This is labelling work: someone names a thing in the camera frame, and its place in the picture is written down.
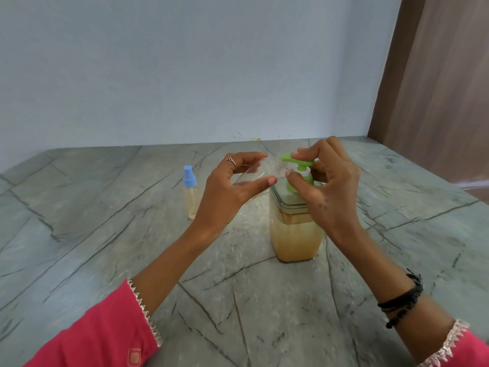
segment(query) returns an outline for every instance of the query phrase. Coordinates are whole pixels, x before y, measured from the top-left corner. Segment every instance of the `bottle cap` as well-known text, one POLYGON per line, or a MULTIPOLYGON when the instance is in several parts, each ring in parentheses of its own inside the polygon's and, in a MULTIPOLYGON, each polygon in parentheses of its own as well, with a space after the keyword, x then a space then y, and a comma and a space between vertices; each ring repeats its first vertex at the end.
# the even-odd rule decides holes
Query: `bottle cap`
POLYGON ((183 166, 183 185, 185 188, 193 188, 197 185, 197 179, 192 171, 192 166, 183 166))
MULTIPOLYGON (((296 163, 297 164, 297 167, 294 167, 294 170, 298 173, 301 174, 301 176, 309 183, 309 184, 312 184, 314 185, 314 179, 313 179, 313 176, 310 174, 310 168, 308 166, 312 166, 314 165, 314 161, 301 161, 301 160, 296 160, 296 159, 293 159, 291 156, 290 156, 290 153, 287 153, 287 154, 283 154, 280 156, 280 159, 284 162, 292 162, 292 163, 296 163)), ((289 182, 287 182, 287 185, 286 185, 287 189, 291 192, 294 192, 294 193, 297 193, 296 189, 290 185, 289 182)))

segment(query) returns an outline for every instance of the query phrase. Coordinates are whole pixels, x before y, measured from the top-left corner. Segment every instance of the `lace trim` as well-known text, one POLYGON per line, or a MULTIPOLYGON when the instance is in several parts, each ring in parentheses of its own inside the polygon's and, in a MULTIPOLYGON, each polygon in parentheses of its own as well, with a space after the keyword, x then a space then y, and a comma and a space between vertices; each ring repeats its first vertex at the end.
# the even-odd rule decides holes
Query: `lace trim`
POLYGON ((144 310, 144 304, 141 304, 142 300, 139 298, 139 292, 136 292, 136 287, 134 287, 134 284, 132 283, 131 277, 129 277, 127 279, 127 283, 129 284, 129 287, 131 287, 132 293, 136 297, 136 301, 138 302, 139 307, 141 308, 141 310, 144 314, 144 318, 146 318, 146 322, 148 323, 148 326, 150 326, 150 329, 153 332, 153 336, 155 337, 156 344, 158 345, 158 347, 161 347, 161 344, 162 344, 161 336, 159 335, 159 332, 156 329, 156 327, 153 325, 153 322, 151 322, 150 317, 148 315, 148 311, 144 310))
POLYGON ((448 357, 453 357, 452 348, 455 348, 455 342, 460 340, 459 336, 463 336, 469 326, 468 323, 456 320, 440 350, 419 364, 418 367, 441 367, 442 361, 448 362, 448 357))

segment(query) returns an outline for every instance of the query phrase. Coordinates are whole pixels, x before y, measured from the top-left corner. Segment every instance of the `hand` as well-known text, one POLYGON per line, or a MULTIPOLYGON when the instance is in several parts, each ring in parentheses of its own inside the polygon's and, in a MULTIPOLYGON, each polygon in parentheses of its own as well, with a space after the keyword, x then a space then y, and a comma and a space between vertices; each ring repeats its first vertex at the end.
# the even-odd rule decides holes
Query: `hand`
POLYGON ((276 177, 264 177, 243 185, 231 185, 233 174, 247 171, 266 158, 265 153, 228 153, 207 178, 204 195, 195 216, 193 227, 208 235, 211 244, 233 220, 241 206, 248 200, 277 183, 276 177), (228 161, 232 157, 236 163, 228 161))
POLYGON ((310 185, 292 170, 286 172, 286 177, 306 202, 313 220, 333 242, 338 245, 346 235, 361 229, 357 216, 360 170, 339 140, 332 136, 310 148, 299 148, 291 156, 302 161, 319 158, 311 167, 311 173, 315 180, 325 182, 325 185, 310 185))

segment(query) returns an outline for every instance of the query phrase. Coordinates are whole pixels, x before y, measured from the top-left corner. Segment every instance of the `wooden door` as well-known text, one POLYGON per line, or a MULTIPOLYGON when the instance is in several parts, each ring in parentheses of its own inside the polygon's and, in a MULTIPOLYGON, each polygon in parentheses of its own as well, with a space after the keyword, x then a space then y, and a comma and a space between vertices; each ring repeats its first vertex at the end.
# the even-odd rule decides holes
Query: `wooden door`
POLYGON ((489 199, 489 0, 403 0, 369 136, 489 199))

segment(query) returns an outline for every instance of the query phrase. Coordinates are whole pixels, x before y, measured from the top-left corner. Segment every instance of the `left hand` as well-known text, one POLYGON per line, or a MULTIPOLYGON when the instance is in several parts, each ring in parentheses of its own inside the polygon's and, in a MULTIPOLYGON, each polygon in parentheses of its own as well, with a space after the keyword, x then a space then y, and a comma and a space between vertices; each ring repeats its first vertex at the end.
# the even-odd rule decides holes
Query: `left hand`
POLYGON ((241 206, 277 183, 276 177, 269 176, 244 185, 231 185, 233 174, 247 171, 249 166, 266 157, 265 153, 259 152, 228 153, 207 178, 204 195, 192 227, 204 232, 209 244, 219 237, 241 206), (236 162, 236 170, 234 163, 227 160, 228 157, 232 157, 236 162))

